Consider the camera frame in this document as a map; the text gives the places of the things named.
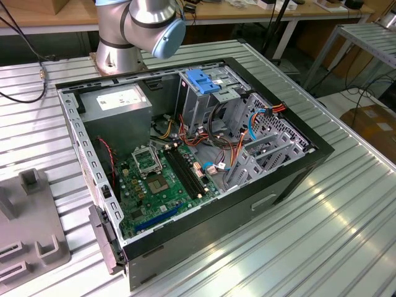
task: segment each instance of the metal frame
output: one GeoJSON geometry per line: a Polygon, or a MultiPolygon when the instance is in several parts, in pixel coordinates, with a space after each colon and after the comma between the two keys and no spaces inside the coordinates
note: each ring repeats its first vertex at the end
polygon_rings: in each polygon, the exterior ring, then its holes
{"type": "MultiPolygon", "coordinates": [[[[149,69],[232,56],[336,151],[289,199],[153,278],[135,296],[394,293],[396,166],[392,162],[247,44],[231,40],[183,46],[167,61],[144,56],[149,69]]],[[[4,297],[54,296],[65,291],[71,296],[129,296],[123,275],[108,275],[88,224],[92,198],[54,92],[54,84],[99,74],[90,58],[45,65],[50,85],[42,101],[18,105],[0,100],[0,177],[31,166],[45,170],[72,259],[4,297]]],[[[0,79],[0,89],[17,98],[34,98],[41,91],[40,76],[34,75],[38,69],[37,63],[0,68],[6,77],[0,79]]]]}
{"type": "Polygon", "coordinates": [[[315,76],[316,71],[321,66],[327,53],[339,36],[345,37],[347,42],[342,50],[334,59],[332,65],[336,65],[346,48],[353,43],[362,50],[372,54],[375,58],[381,60],[392,68],[396,68],[396,33],[382,27],[379,24],[354,24],[354,25],[338,25],[334,28],[332,34],[317,56],[314,64],[311,66],[303,87],[307,88],[309,83],[315,76]]]}

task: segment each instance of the blue drive bay latch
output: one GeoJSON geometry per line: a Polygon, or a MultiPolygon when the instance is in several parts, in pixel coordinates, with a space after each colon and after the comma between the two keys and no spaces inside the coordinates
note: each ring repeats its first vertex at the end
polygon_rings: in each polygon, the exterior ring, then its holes
{"type": "Polygon", "coordinates": [[[186,71],[186,74],[189,80],[191,80],[191,82],[199,89],[202,94],[209,94],[220,90],[220,87],[214,84],[209,79],[209,76],[204,74],[204,72],[200,69],[188,70],[186,71]]]}

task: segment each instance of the blue cable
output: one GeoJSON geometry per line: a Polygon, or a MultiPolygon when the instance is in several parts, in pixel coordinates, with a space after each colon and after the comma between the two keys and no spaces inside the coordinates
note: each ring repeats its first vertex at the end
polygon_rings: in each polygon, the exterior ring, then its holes
{"type": "Polygon", "coordinates": [[[211,162],[206,162],[205,164],[202,165],[202,169],[206,170],[206,167],[213,165],[211,162]]]}
{"type": "Polygon", "coordinates": [[[203,170],[206,170],[206,167],[212,166],[212,165],[213,165],[214,167],[217,167],[217,165],[214,165],[212,162],[207,162],[207,163],[205,163],[205,164],[202,165],[202,169],[203,169],[203,170]]]}
{"type": "Polygon", "coordinates": [[[253,140],[256,140],[257,138],[256,138],[256,136],[255,136],[254,133],[253,133],[252,118],[253,118],[253,116],[254,116],[255,114],[259,114],[259,113],[265,113],[265,110],[259,110],[259,111],[256,111],[255,113],[253,113],[253,114],[250,116],[250,118],[249,118],[249,124],[247,125],[247,126],[249,127],[249,134],[250,134],[250,136],[253,138],[253,140]]]}
{"type": "Polygon", "coordinates": [[[255,135],[254,135],[254,133],[253,133],[253,129],[252,129],[252,118],[253,118],[254,115],[255,115],[255,113],[253,113],[253,114],[250,116],[248,127],[249,127],[249,134],[250,134],[250,136],[253,138],[253,140],[256,140],[257,138],[255,137],[255,135]]]}

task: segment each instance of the cardboard box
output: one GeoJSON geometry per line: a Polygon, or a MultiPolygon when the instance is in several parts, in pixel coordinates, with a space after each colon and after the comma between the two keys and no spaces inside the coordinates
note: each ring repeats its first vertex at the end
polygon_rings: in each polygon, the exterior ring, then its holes
{"type": "MultiPolygon", "coordinates": [[[[351,127],[355,109],[341,120],[351,127]]],[[[396,118],[379,105],[358,108],[353,130],[396,164],[396,118]]]]}
{"type": "MultiPolygon", "coordinates": [[[[351,109],[341,116],[341,120],[351,127],[355,109],[351,109]]],[[[361,137],[367,141],[376,133],[396,131],[396,119],[379,105],[370,105],[358,108],[353,125],[361,137]]]]}
{"type": "Polygon", "coordinates": [[[396,131],[378,132],[368,142],[396,164],[396,131]]]}
{"type": "Polygon", "coordinates": [[[57,14],[69,0],[2,0],[6,7],[26,9],[27,11],[57,14]]]}

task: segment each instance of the aluminum table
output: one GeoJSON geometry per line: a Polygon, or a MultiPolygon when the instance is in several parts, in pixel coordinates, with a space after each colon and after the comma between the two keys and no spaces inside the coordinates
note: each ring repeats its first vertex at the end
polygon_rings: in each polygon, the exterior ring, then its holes
{"type": "MultiPolygon", "coordinates": [[[[247,44],[183,46],[150,69],[232,56],[335,152],[286,201],[132,292],[134,296],[390,296],[396,290],[395,165],[331,116],[247,44]]],[[[31,105],[0,98],[0,178],[44,168],[72,253],[69,263],[10,296],[129,296],[111,276],[88,220],[92,204],[54,84],[98,77],[90,58],[46,63],[49,90],[31,105]]],[[[38,64],[0,68],[0,89],[29,99],[38,64]]]]}
{"type": "Polygon", "coordinates": [[[305,89],[309,86],[309,83],[314,78],[315,73],[339,36],[345,37],[346,43],[333,60],[329,69],[338,64],[352,43],[372,54],[378,60],[388,64],[390,67],[396,68],[396,32],[375,23],[337,25],[314,64],[311,66],[303,84],[305,89]]]}

